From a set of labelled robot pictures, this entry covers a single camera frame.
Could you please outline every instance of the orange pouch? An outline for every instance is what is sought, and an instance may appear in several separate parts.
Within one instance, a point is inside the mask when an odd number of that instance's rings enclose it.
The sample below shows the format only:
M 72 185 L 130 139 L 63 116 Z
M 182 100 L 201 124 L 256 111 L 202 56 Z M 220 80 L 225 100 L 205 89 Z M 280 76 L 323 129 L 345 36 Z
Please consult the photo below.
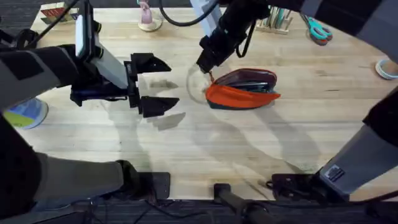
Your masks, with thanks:
M 268 105 L 278 99 L 274 92 L 277 77 L 274 72 L 253 68 L 242 68 L 213 81 L 206 91 L 206 99 L 213 109 L 248 110 Z M 266 82 L 267 93 L 255 93 L 231 87 L 233 83 Z

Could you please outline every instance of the black clamp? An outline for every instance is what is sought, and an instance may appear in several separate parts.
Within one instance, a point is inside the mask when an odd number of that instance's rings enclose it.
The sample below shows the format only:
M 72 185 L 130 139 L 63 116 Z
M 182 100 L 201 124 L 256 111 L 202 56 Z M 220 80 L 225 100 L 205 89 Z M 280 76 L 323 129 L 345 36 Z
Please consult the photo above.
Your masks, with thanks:
M 179 98 L 143 96 L 136 85 L 138 74 L 147 72 L 170 72 L 172 69 L 152 53 L 134 53 L 130 62 L 124 62 L 127 74 L 127 95 L 130 108 L 138 107 L 144 118 L 162 116 L 180 100 Z

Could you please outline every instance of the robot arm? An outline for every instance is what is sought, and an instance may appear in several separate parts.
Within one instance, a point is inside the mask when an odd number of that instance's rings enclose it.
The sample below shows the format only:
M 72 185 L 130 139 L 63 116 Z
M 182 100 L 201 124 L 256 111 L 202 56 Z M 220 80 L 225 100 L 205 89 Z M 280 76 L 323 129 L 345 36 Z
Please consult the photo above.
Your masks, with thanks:
M 200 41 L 197 61 L 209 72 L 222 64 L 246 38 L 256 19 L 269 15 L 268 5 L 301 12 L 357 37 L 398 62 L 398 3 L 383 1 L 232 0 L 210 37 Z M 398 89 L 378 103 L 364 126 L 316 174 L 274 174 L 269 182 L 277 200 L 314 200 L 340 203 L 356 189 L 398 165 Z
M 398 3 L 394 0 L 232 0 L 212 35 L 200 41 L 203 51 L 197 64 L 201 70 L 208 73 L 231 56 L 247 37 L 249 26 L 269 16 L 268 5 L 312 16 L 373 45 L 398 62 Z
M 81 75 L 70 45 L 0 54 L 0 109 L 4 111 L 49 89 L 71 85 Z

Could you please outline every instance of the black floor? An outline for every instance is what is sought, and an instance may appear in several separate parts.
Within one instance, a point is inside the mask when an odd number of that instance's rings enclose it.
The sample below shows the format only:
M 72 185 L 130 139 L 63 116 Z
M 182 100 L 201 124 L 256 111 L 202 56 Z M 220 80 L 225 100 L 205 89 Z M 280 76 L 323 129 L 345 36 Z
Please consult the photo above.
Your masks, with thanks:
M 95 223 L 130 223 L 137 224 L 136 220 L 142 213 L 150 208 L 145 202 L 121 202 L 111 201 L 106 205 L 100 205 L 95 209 Z M 286 209 L 268 206 L 267 209 L 275 219 L 287 220 L 287 223 L 386 223 L 392 224 L 398 221 L 398 204 L 382 203 L 374 206 L 376 213 L 368 207 L 350 208 L 323 208 L 323 209 Z M 143 216 L 138 224 L 152 223 L 206 223 L 206 224 L 239 224 L 239 218 L 227 207 L 217 205 L 211 201 L 176 201 L 164 210 L 174 215 L 186 215 L 195 212 L 210 212 L 210 215 L 199 215 L 184 219 L 176 219 L 150 210 Z M 264 220 L 263 224 L 273 224 Z

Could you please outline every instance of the sticker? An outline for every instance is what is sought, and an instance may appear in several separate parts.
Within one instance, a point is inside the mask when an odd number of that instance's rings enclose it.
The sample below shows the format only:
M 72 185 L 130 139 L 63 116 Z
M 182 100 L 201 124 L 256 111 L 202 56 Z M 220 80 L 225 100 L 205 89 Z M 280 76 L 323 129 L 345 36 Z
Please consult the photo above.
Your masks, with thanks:
M 344 174 L 345 172 L 343 169 L 341 169 L 337 165 L 333 165 L 330 169 L 328 169 L 325 172 L 325 177 L 327 177 L 332 182 L 336 182 Z

